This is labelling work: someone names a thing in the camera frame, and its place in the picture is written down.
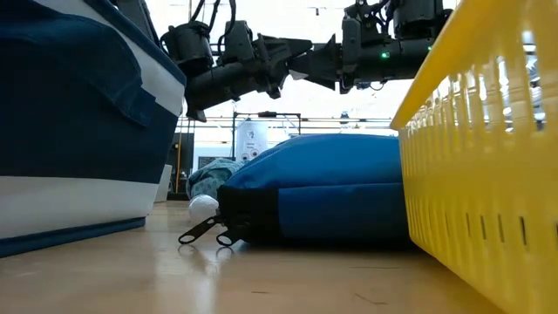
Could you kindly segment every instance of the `black cable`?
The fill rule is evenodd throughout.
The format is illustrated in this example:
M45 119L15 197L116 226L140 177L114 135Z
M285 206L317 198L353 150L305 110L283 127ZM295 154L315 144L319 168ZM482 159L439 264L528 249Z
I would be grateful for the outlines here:
M205 5L205 3L206 3L206 0L200 0L198 2L198 6L195 8L194 14L192 15L192 18L190 18L190 22L192 22L196 18L198 18L198 15L200 15L201 8Z
M219 54L219 56L222 54L221 52L222 42L225 39L225 37L233 30L233 26L235 26L235 22L236 22L236 0L229 0L229 3L230 3L230 24L228 25L228 28L225 31L225 33L219 37L219 40L217 40L217 53Z
M213 25L215 24L215 18L217 17L217 11L220 3L221 0L215 0L215 3L213 4L213 12L211 13L211 21L209 22L209 32L211 32Z
M201 12L201 22L203 23L203 22L205 22L205 20L206 20L206 3L204 2L203 3L203 9L202 9L202 12Z

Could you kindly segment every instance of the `zipper pull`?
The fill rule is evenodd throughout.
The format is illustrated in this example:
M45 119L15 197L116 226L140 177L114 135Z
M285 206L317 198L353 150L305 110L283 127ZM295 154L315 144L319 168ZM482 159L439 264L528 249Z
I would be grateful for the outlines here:
M181 235L178 238L178 242L180 244L190 244L198 240L200 236L203 236L203 234L208 232L208 230L210 230L217 223L221 223L221 217L219 215L209 217L203 222L200 222L197 226L191 228L189 231Z

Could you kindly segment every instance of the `teal fabric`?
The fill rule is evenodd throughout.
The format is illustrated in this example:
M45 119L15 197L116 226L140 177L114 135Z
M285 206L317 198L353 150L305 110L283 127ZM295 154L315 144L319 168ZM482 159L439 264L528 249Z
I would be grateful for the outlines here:
M245 164L246 161L213 160L190 175L186 183L188 197L192 200L196 195L209 195L217 199L217 189Z

